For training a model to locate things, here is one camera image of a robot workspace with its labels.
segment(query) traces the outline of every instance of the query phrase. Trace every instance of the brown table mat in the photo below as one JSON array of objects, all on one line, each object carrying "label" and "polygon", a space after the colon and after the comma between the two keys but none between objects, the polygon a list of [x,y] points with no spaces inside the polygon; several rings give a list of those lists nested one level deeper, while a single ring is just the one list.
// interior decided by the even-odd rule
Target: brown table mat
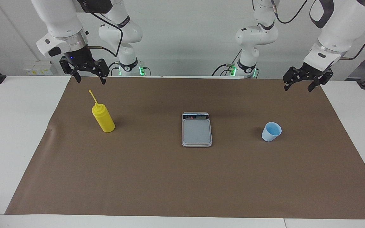
[{"label": "brown table mat", "polygon": [[[365,164],[308,84],[71,78],[6,214],[365,219]],[[210,114],[211,147],[181,145],[185,111]],[[283,129],[270,143],[269,121]]]}]

